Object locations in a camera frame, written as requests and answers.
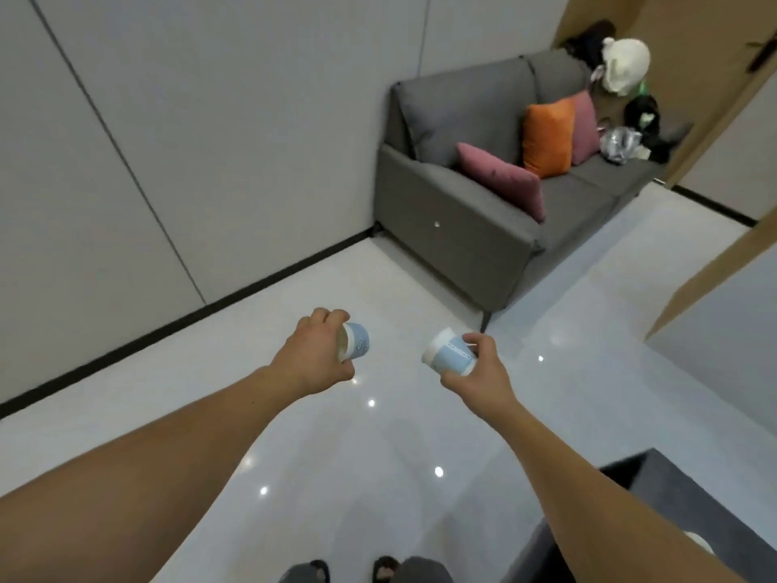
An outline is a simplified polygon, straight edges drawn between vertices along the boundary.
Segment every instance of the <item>gray sofa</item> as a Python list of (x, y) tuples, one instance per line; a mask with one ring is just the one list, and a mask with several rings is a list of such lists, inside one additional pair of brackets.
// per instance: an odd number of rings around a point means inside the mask
[(663, 171), (596, 155), (542, 180), (546, 220), (538, 224), (454, 170), (459, 142), (521, 164), (526, 107), (571, 96), (589, 79), (588, 68), (559, 49), (392, 87), (375, 220), (483, 310), (481, 330)]

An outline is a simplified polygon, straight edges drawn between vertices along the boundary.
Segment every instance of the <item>gray pants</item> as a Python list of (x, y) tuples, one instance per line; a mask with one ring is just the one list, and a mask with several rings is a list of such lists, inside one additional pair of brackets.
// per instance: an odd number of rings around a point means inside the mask
[[(280, 579), (282, 583), (323, 583), (311, 565), (296, 564)], [(448, 569), (435, 560), (410, 557), (394, 573), (391, 583), (453, 583)]]

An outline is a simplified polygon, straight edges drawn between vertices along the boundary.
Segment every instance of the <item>white tile floor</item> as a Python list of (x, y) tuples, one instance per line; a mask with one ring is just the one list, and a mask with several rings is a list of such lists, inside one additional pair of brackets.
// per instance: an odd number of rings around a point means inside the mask
[[(641, 341), (743, 231), (649, 185), (490, 332), (520, 398), (590, 461), (656, 447), (777, 547), (777, 439)], [(367, 581), (379, 554), (419, 553), (459, 581), (498, 581), (539, 505), (505, 444), (420, 362), (435, 332), (479, 316), (385, 238), (3, 420), (0, 494), (269, 361), (319, 304), (371, 332), (357, 382), (272, 423), (156, 580), (272, 581), (323, 557), (335, 581)]]

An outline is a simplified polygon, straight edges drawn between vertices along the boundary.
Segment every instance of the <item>foot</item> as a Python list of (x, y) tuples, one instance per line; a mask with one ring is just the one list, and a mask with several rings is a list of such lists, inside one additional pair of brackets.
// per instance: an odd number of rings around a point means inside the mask
[(329, 579), (329, 566), (321, 559), (311, 560), (310, 566), (316, 569), (316, 578), (322, 583), (331, 583)]
[(389, 583), (399, 568), (399, 561), (394, 557), (380, 557), (372, 565), (372, 583)]

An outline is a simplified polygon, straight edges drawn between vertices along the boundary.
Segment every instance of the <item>silver plastic bag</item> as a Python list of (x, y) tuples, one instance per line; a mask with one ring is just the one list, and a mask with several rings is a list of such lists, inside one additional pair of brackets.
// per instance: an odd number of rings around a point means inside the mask
[(601, 136), (599, 151), (608, 162), (622, 166), (636, 155), (641, 142), (642, 133), (627, 126), (616, 126)]

